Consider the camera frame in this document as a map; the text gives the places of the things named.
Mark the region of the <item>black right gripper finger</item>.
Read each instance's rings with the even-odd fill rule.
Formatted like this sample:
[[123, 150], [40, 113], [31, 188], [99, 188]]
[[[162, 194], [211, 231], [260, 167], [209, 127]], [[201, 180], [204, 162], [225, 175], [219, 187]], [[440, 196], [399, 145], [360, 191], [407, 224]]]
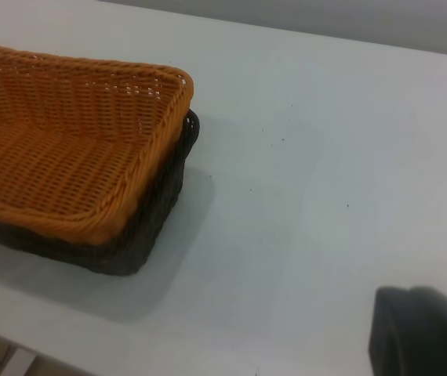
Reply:
[[447, 375], [447, 296], [431, 287], [379, 288], [369, 359], [375, 375]]

